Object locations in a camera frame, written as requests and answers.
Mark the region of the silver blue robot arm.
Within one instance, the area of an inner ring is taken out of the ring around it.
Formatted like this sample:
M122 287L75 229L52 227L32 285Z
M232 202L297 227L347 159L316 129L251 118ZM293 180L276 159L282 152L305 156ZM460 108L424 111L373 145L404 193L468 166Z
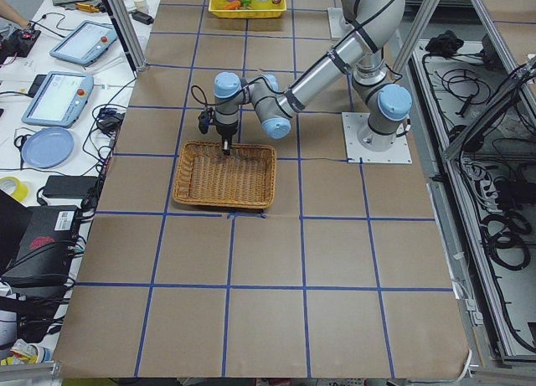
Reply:
M265 134L281 139L291 129L290 120L305 110L320 93L343 76L368 107L358 141L372 152L392 147L401 122L412 106L409 91L387 76L383 47L398 28L405 0L340 0L348 32L285 90L274 75L247 80L231 72L214 78L214 109L199 120L200 131L213 125L228 155L238 129L240 106L253 106Z

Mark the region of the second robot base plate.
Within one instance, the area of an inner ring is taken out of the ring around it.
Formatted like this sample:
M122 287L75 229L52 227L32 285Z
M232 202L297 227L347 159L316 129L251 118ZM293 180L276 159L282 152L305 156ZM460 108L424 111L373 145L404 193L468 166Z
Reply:
M328 8L327 16L331 40L339 40L353 29L353 25L346 21L341 8Z

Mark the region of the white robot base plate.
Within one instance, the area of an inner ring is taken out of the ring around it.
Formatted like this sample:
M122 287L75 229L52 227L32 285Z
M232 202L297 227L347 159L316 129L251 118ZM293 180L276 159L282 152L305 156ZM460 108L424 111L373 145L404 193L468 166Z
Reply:
M369 113L343 112L343 134L347 161L363 164L412 163L404 124L395 134L379 135L369 126Z

